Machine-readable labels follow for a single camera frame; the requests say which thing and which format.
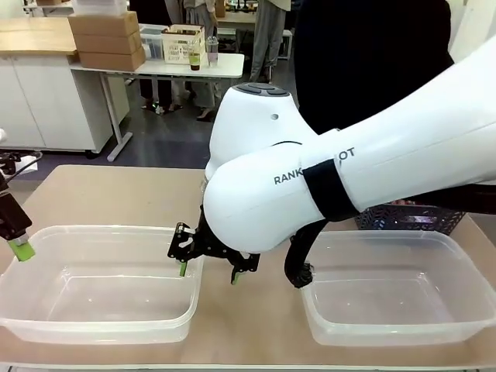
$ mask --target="dark gray floor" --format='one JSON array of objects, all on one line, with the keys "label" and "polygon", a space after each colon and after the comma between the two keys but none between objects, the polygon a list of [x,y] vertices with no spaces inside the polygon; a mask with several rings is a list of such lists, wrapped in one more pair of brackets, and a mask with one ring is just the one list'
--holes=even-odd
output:
[{"label": "dark gray floor", "polygon": [[[295,94],[295,78],[291,62],[281,60],[274,72],[274,84]],[[213,124],[197,122],[198,109],[186,104],[182,110],[158,116],[143,111],[140,106],[139,84],[128,87],[130,112],[121,125],[124,133],[133,132],[133,138],[113,163],[107,155],[115,147],[111,138],[100,156],[88,160],[80,153],[45,153],[39,162],[39,170],[20,176],[21,180],[41,181],[61,164],[116,165],[127,167],[168,167],[203,169],[208,162],[208,142]]]}]

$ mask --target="black crate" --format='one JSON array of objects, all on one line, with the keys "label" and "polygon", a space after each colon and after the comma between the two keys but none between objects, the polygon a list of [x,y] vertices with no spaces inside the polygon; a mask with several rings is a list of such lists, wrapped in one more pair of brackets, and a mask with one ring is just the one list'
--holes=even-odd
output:
[{"label": "black crate", "polygon": [[383,204],[355,217],[360,230],[424,230],[449,235],[465,212],[427,205]]}]

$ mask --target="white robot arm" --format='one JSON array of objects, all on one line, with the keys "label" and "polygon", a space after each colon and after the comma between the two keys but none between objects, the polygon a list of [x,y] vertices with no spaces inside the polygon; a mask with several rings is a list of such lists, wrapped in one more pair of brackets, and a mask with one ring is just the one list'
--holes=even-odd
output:
[{"label": "white robot arm", "polygon": [[493,38],[398,104],[321,136],[284,91],[232,88],[215,122],[206,172],[211,233],[234,251],[264,253],[313,222],[493,181],[495,61]]}]

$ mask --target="clear plastic bin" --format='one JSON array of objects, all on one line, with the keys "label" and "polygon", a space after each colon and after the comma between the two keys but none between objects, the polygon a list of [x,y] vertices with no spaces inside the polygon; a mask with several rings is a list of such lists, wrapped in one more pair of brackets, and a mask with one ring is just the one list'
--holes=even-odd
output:
[{"label": "clear plastic bin", "polygon": [[322,345],[455,343],[496,323],[493,288],[439,232],[325,232],[308,260],[302,294]]},{"label": "clear plastic bin", "polygon": [[164,60],[164,42],[162,41],[162,31],[166,26],[139,25],[141,42],[145,49],[147,60]]},{"label": "clear plastic bin", "polygon": [[38,343],[173,343],[189,332],[202,260],[167,257],[173,229],[55,226],[0,278],[0,324]]},{"label": "clear plastic bin", "polygon": [[121,16],[127,12],[126,0],[72,0],[76,16]]}]

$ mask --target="black band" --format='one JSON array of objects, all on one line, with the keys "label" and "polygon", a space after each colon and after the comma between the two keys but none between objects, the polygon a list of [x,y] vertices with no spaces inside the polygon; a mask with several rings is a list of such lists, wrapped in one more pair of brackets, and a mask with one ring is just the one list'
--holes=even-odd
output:
[{"label": "black band", "polygon": [[303,177],[313,201],[328,221],[344,221],[359,214],[344,189],[334,160],[304,169]]}]

